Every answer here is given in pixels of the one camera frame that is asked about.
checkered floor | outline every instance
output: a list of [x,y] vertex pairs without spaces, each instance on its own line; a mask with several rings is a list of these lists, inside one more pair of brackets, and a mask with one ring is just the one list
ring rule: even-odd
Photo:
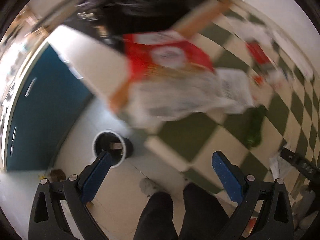
[[[226,16],[264,25],[257,17],[234,5],[225,16],[207,26],[193,42],[210,56],[214,67],[241,69],[250,77],[258,67],[245,43],[231,32]],[[252,109],[242,115],[226,115],[222,110],[193,113],[182,120],[163,122],[139,131],[146,137],[145,145],[150,150],[223,199],[228,199],[227,194],[211,166],[212,153],[217,150],[222,151],[245,174],[264,181],[273,181],[269,158],[286,143],[292,151],[317,166],[320,164],[320,81],[307,82],[275,42],[272,49],[263,49],[278,66],[293,72],[295,82],[293,87],[284,84],[273,90],[267,84],[258,87],[250,80],[253,97],[268,109],[262,126],[262,143],[258,147],[247,149],[244,146]],[[292,169],[284,182],[293,204],[301,198],[299,189],[306,180]]]

black pants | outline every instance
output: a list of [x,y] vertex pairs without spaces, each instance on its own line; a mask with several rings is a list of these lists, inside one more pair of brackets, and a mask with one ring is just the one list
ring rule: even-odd
[[229,217],[219,201],[193,183],[183,190],[186,213],[178,237],[169,194],[151,196],[141,213],[133,240],[214,240]]

white paper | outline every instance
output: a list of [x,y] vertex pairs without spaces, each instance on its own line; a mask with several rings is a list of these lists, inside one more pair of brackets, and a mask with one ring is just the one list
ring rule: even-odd
[[185,78],[164,78],[132,85],[130,108],[133,125],[148,127],[157,121],[181,119],[193,112],[224,108],[242,114],[253,106],[246,74],[237,69],[205,71]]
[[276,156],[269,158],[269,162],[273,180],[278,178],[284,179],[293,168],[290,163],[281,158],[279,152]]
[[266,47],[272,47],[272,34],[269,29],[261,24],[241,21],[234,17],[227,17],[233,32],[243,41],[257,41]]

shoe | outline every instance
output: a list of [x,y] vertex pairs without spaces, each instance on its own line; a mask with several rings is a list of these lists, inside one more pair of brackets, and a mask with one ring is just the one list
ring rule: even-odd
[[165,192],[168,193],[164,188],[160,185],[156,184],[154,181],[148,178],[144,178],[139,183],[141,192],[148,197],[151,197],[154,193],[157,192]]

black trash can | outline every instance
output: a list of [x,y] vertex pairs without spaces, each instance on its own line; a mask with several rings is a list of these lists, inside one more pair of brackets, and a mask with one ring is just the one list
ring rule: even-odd
[[131,141],[112,130],[104,130],[98,133],[93,140],[92,148],[96,156],[98,156],[101,151],[107,151],[111,154],[111,168],[118,167],[133,153]]

